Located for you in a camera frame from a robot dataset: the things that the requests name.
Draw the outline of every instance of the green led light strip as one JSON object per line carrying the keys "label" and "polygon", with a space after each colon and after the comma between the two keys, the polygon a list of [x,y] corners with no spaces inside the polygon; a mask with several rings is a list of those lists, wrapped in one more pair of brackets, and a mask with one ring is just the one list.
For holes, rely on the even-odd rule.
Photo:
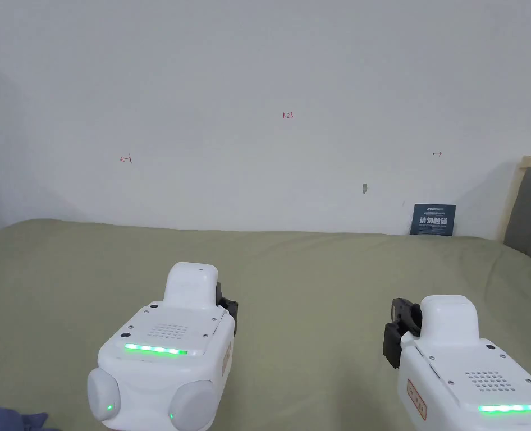
{"label": "green led light strip", "polygon": [[187,355],[188,351],[178,350],[178,349],[166,349],[165,347],[155,347],[155,346],[146,346],[140,344],[125,344],[126,349],[141,351],[141,352],[151,352],[156,354],[165,354],[165,355]]}
{"label": "green led light strip", "polygon": [[510,413],[513,411],[531,411],[531,404],[502,405],[502,406],[479,406],[479,411],[485,413]]}

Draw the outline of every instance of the green bedsheet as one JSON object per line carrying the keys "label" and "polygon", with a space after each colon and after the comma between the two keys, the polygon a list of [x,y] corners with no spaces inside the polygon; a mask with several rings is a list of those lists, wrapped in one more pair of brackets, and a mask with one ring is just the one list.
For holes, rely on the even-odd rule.
{"label": "green bedsheet", "polygon": [[397,296],[466,295],[482,337],[531,373],[531,259],[496,242],[32,220],[0,231],[0,406],[105,429],[85,394],[98,350],[179,261],[215,265],[240,303],[213,430],[407,431],[382,356]]}

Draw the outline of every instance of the blue cloth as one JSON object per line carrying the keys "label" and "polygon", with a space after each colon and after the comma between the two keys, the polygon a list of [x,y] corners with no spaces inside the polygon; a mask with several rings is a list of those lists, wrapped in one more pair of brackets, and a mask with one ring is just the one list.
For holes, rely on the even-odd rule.
{"label": "blue cloth", "polygon": [[59,431],[42,428],[47,418],[47,413],[20,414],[0,407],[0,431]]}

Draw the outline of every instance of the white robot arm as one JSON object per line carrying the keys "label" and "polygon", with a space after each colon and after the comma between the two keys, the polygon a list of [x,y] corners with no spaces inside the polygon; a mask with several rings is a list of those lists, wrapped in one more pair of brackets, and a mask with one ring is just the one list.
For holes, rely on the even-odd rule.
{"label": "white robot arm", "polygon": [[397,392],[418,431],[531,431],[531,375],[479,338],[464,296],[396,298],[383,354],[399,368]]}
{"label": "white robot arm", "polygon": [[120,431],[205,431],[232,364],[235,301],[212,265],[180,262],[162,302],[142,307],[100,349],[88,376],[92,413]]}

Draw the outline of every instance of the white wall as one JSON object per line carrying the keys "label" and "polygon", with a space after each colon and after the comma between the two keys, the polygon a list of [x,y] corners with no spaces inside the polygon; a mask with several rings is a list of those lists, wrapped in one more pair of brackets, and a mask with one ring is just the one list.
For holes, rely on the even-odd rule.
{"label": "white wall", "polygon": [[492,237],[524,154],[531,0],[0,0],[0,228]]}

